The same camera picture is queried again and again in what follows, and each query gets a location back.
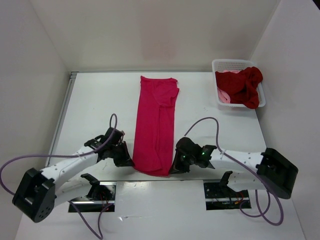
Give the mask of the magenta t shirt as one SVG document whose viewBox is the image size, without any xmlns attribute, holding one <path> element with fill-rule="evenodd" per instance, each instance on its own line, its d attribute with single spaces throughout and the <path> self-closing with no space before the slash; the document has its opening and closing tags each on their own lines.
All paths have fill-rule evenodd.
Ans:
<svg viewBox="0 0 320 240">
<path fill-rule="evenodd" d="M 134 168 L 141 173 L 155 177 L 169 175 L 179 91 L 174 78 L 140 77 L 132 160 Z"/>
</svg>

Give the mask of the dark red t shirt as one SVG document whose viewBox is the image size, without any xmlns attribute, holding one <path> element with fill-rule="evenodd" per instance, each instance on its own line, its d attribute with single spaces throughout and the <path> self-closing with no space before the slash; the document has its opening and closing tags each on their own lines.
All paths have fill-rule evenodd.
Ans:
<svg viewBox="0 0 320 240">
<path fill-rule="evenodd" d="M 257 87 L 263 80 L 261 71 L 256 67 L 247 67 L 239 73 L 216 72 L 217 88 L 230 96 L 231 104 L 242 104 L 249 109 L 259 106 Z"/>
</svg>

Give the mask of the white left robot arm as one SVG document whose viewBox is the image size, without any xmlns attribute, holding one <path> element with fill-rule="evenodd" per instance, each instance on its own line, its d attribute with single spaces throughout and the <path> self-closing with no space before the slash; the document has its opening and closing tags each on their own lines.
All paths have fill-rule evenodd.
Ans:
<svg viewBox="0 0 320 240">
<path fill-rule="evenodd" d="M 12 203 L 33 222 L 43 221 L 58 205 L 77 197 L 89 200 L 100 194 L 100 181 L 84 170 L 107 158 L 113 159 L 116 167 L 133 167 L 127 144 L 87 141 L 73 158 L 55 165 L 25 172 L 13 196 Z"/>
</svg>

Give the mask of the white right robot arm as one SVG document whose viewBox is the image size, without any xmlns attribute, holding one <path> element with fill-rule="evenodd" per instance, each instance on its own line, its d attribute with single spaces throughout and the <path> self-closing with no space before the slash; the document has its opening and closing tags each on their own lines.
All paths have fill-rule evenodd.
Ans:
<svg viewBox="0 0 320 240">
<path fill-rule="evenodd" d="M 214 145 L 195 149 L 177 147 L 169 174 L 184 174 L 190 166 L 224 169 L 219 191 L 225 197 L 243 190 L 267 189 L 280 199 L 290 199 L 298 168 L 273 148 L 264 152 L 219 151 Z"/>
</svg>

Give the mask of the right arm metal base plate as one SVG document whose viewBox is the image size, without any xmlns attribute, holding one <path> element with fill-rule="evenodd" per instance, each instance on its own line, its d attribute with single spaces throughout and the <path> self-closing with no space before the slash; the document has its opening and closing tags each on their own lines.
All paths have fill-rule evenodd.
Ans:
<svg viewBox="0 0 320 240">
<path fill-rule="evenodd" d="M 207 211 L 252 208 L 247 190 L 235 192 L 232 189 L 221 187 L 218 181 L 204 181 L 203 188 Z"/>
</svg>

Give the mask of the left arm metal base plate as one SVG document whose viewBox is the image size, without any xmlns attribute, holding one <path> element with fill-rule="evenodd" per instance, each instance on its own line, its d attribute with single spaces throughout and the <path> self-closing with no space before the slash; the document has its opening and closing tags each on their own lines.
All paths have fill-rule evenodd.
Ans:
<svg viewBox="0 0 320 240">
<path fill-rule="evenodd" d="M 116 182 L 102 181 L 92 198 L 80 196 L 72 199 L 71 202 L 81 213 L 99 213 L 105 207 L 105 212 L 111 213 L 115 211 L 116 187 Z"/>
</svg>

